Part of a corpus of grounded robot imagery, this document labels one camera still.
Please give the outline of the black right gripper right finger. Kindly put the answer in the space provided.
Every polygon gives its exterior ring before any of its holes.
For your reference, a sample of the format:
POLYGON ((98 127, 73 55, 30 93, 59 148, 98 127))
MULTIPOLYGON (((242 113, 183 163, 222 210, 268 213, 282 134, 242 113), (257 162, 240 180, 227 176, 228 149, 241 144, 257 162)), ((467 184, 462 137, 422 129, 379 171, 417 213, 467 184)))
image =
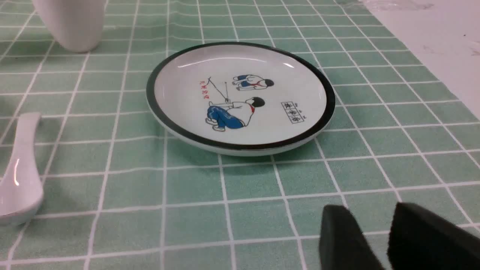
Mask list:
POLYGON ((387 256, 393 270, 478 270, 480 241, 418 204, 398 202, 387 256))

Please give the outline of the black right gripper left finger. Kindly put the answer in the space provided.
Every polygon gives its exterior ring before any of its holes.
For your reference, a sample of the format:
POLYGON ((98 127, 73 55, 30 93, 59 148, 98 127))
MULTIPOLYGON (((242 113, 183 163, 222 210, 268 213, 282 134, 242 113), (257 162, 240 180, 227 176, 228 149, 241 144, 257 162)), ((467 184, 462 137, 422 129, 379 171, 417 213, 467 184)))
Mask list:
POLYGON ((326 205, 319 234, 322 270, 383 270, 353 214, 343 205, 326 205))

